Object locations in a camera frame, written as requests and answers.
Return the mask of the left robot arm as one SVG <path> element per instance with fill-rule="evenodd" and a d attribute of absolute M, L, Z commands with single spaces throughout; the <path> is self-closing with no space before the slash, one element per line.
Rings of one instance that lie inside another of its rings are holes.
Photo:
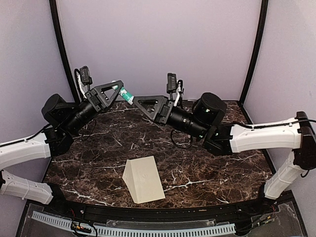
<path fill-rule="evenodd" d="M 6 170 L 7 167 L 65 154 L 71 147 L 74 136 L 106 112 L 123 88 L 121 80 L 96 86 L 85 93 L 80 104 L 66 102 L 59 94 L 52 95 L 41 112 L 48 122 L 36 134 L 0 145 L 0 193 L 21 199 L 29 199 L 50 207 L 59 215 L 66 215 L 70 205 L 63 200 L 60 187 L 52 183 L 39 183 L 18 177 Z"/>

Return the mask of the cream paper envelope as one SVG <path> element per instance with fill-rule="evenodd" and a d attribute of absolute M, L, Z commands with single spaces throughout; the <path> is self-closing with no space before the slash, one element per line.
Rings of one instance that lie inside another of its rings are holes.
<path fill-rule="evenodd" d="M 155 158 L 153 156 L 128 159 L 122 175 L 136 204 L 165 198 Z"/>

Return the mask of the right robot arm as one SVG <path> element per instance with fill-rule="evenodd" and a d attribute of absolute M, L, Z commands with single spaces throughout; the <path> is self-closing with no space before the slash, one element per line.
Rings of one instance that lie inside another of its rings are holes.
<path fill-rule="evenodd" d="M 265 182 L 261 196 L 253 201 L 252 210 L 256 214 L 263 214 L 270 208 L 271 200 L 279 198 L 298 177 L 316 167 L 316 134 L 305 112 L 297 112 L 296 117 L 284 121 L 247 125 L 222 123 L 227 104 L 210 92 L 194 103 L 192 112 L 165 96 L 137 96 L 132 102 L 152 122 L 202 140 L 202 147 L 213 155 L 290 148 L 286 161 Z"/>

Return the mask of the green white glue stick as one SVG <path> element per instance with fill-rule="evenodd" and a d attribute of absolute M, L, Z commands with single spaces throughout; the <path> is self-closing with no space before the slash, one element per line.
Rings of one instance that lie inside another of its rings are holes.
<path fill-rule="evenodd" d="M 128 92 L 124 86 L 121 87 L 121 89 L 119 90 L 119 93 L 118 93 L 127 103 L 129 103 L 130 105 L 133 104 L 133 99 L 134 99 L 134 96 Z"/>

